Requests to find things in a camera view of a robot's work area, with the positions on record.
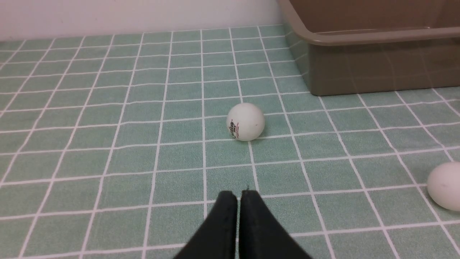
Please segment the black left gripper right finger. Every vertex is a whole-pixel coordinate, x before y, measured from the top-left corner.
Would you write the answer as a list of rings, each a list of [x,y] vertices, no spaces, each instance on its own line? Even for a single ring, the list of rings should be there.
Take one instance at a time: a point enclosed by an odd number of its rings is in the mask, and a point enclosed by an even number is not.
[[[256,190],[240,198],[240,259],[310,259],[271,213]]]

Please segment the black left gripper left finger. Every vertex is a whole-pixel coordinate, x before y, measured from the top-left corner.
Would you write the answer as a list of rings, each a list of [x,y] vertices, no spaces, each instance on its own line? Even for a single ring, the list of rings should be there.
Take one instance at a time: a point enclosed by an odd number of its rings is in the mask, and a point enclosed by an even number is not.
[[[233,259],[235,257],[237,198],[221,191],[217,200],[175,259]]]

